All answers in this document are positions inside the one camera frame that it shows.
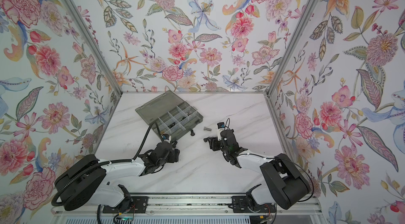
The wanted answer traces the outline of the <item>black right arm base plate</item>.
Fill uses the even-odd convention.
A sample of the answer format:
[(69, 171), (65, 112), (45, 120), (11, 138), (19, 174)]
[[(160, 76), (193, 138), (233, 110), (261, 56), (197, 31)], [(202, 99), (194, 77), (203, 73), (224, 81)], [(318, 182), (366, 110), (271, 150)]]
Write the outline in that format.
[(259, 205), (250, 196), (232, 196), (231, 200), (233, 213), (276, 213), (276, 207), (274, 204)]

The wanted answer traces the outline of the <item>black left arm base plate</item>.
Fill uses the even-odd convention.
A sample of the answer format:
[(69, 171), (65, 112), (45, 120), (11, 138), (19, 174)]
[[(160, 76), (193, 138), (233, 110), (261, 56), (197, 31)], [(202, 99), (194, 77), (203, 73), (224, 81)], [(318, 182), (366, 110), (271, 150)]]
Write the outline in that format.
[(149, 197), (135, 196), (124, 200), (116, 207), (105, 206), (102, 213), (146, 213)]

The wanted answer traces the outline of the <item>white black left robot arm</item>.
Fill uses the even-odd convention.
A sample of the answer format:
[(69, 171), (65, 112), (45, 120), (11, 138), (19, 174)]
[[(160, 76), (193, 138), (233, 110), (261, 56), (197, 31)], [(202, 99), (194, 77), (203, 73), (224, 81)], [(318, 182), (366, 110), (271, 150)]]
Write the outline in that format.
[(102, 205), (128, 212), (134, 201), (121, 180), (156, 173), (165, 164), (179, 161), (180, 151), (168, 141), (136, 159), (99, 160), (89, 154), (60, 175), (54, 182), (57, 193), (51, 205), (66, 211), (84, 205)]

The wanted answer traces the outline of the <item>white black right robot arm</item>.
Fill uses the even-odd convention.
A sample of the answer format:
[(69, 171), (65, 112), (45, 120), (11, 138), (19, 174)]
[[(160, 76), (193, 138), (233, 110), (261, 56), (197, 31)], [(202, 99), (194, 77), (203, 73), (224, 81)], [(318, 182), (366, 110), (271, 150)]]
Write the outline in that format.
[(256, 211), (258, 207), (274, 204), (284, 210), (296, 203), (307, 201), (306, 195), (313, 194), (313, 183), (299, 171), (299, 166), (287, 155), (262, 156), (241, 147), (228, 128), (218, 129), (216, 137), (206, 137), (204, 142), (213, 151), (220, 151), (224, 159), (239, 169), (248, 169), (262, 175), (265, 184), (259, 184), (246, 192), (242, 199), (244, 208)]

